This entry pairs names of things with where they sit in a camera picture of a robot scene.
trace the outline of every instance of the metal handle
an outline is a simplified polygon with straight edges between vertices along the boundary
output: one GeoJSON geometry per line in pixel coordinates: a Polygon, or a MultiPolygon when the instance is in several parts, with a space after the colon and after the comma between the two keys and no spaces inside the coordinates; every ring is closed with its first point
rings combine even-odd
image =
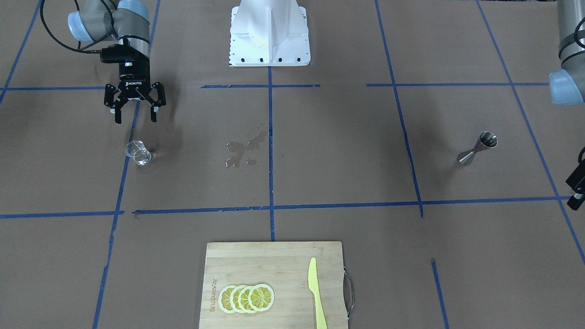
{"type": "Polygon", "coordinates": [[[349,286],[351,288],[350,292],[351,292],[351,297],[352,297],[352,303],[349,306],[349,309],[347,310],[347,320],[349,321],[350,314],[352,313],[353,307],[355,306],[355,299],[353,298],[353,280],[352,280],[352,277],[350,277],[349,274],[347,273],[347,269],[345,268],[345,266],[343,266],[343,275],[345,277],[347,277],[347,279],[349,280],[349,286]]]}

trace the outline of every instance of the knife handle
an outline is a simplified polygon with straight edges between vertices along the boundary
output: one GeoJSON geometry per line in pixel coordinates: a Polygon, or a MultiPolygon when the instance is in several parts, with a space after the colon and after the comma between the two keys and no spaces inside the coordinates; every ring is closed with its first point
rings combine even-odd
{"type": "Polygon", "coordinates": [[[327,322],[325,322],[325,313],[323,312],[323,305],[321,304],[321,296],[315,295],[315,314],[317,319],[317,329],[327,329],[327,322]]]}

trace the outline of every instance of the clear glass cup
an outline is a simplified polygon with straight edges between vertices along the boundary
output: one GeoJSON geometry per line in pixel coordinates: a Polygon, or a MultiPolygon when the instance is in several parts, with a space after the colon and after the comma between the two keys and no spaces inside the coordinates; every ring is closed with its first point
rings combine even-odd
{"type": "Polygon", "coordinates": [[[152,160],[152,153],[139,140],[133,140],[126,144],[126,156],[134,160],[139,166],[144,166],[152,160]]]}

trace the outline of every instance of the lemon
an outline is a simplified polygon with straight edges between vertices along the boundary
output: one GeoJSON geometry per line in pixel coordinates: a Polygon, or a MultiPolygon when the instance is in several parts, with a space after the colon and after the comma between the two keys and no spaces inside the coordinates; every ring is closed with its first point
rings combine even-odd
{"type": "Polygon", "coordinates": [[[247,285],[239,285],[233,288],[232,292],[229,294],[229,304],[232,306],[232,310],[238,313],[244,313],[242,309],[240,309],[240,292],[242,289],[247,287],[247,285]]]}
{"type": "Polygon", "coordinates": [[[232,305],[229,302],[229,296],[232,294],[232,290],[235,288],[236,286],[234,285],[229,285],[226,286],[225,288],[222,289],[222,291],[219,293],[219,308],[228,313],[236,313],[236,311],[233,309],[232,305]]]}
{"type": "Polygon", "coordinates": [[[248,295],[248,303],[254,311],[266,311],[274,303],[274,290],[271,286],[264,283],[255,285],[248,295]]]}
{"type": "Polygon", "coordinates": [[[242,289],[242,291],[240,292],[240,295],[239,295],[240,309],[242,311],[244,311],[244,313],[249,313],[249,314],[256,313],[256,310],[254,310],[250,306],[249,299],[248,299],[248,296],[250,296],[250,292],[252,291],[252,288],[254,288],[254,286],[245,287],[244,289],[242,289]]]}

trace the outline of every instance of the black cable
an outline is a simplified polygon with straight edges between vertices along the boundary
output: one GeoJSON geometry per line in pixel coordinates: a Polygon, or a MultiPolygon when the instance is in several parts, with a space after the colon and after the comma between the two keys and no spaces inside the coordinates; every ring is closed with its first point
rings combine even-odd
{"type": "Polygon", "coordinates": [[[585,17],[581,20],[581,22],[579,22],[579,24],[577,24],[577,27],[575,28],[575,32],[573,33],[573,40],[581,48],[585,48],[585,44],[582,44],[581,41],[579,41],[578,34],[579,34],[579,29],[581,28],[581,26],[583,26],[583,23],[585,23],[585,17]]]}
{"type": "MultiPolygon", "coordinates": [[[[76,8],[77,8],[77,11],[79,11],[79,4],[77,3],[77,0],[74,0],[74,1],[75,1],[75,6],[76,6],[76,8]]],[[[105,7],[106,7],[106,9],[108,10],[108,13],[109,13],[109,15],[110,15],[110,21],[111,21],[112,28],[113,28],[113,14],[112,14],[112,11],[110,10],[110,8],[108,7],[108,5],[105,3],[105,1],[104,1],[104,0],[100,0],[100,1],[101,1],[101,3],[102,3],[102,4],[103,4],[105,7]]],[[[53,38],[53,40],[55,40],[55,41],[56,41],[56,42],[57,42],[57,43],[58,43],[60,46],[62,46],[62,47],[64,47],[64,48],[66,48],[66,49],[69,49],[69,50],[71,50],[72,52],[76,52],[76,53],[82,53],[82,54],[99,54],[99,53],[101,53],[101,50],[86,50],[86,49],[87,49],[87,48],[89,48],[89,47],[91,47],[91,46],[94,46],[94,45],[96,45],[97,43],[99,43],[99,42],[103,41],[104,39],[106,39],[106,38],[108,37],[108,35],[107,35],[107,34],[106,34],[106,35],[104,35],[103,37],[101,37],[101,38],[100,38],[98,41],[96,41],[96,42],[94,42],[94,43],[91,43],[91,44],[89,44],[88,46],[85,46],[85,47],[83,47],[83,48],[81,48],[81,42],[78,42],[78,43],[77,43],[77,49],[75,49],[75,48],[72,48],[72,47],[70,47],[70,46],[67,46],[67,45],[66,45],[66,44],[64,44],[63,42],[59,41],[59,40],[58,40],[58,39],[57,39],[57,38],[56,38],[56,37],[55,37],[55,36],[54,36],[54,35],[51,33],[51,30],[50,30],[50,29],[49,29],[49,27],[47,26],[47,22],[45,22],[45,20],[44,20],[44,11],[43,11],[43,10],[44,10],[44,2],[45,2],[45,0],[41,0],[41,3],[40,3],[40,9],[39,9],[39,13],[40,13],[40,20],[43,22],[44,29],[47,31],[47,33],[49,34],[49,36],[50,36],[51,38],[53,38]]]]}
{"type": "Polygon", "coordinates": [[[579,153],[579,163],[583,162],[583,155],[585,155],[585,148],[583,148],[581,153],[579,153]]]}

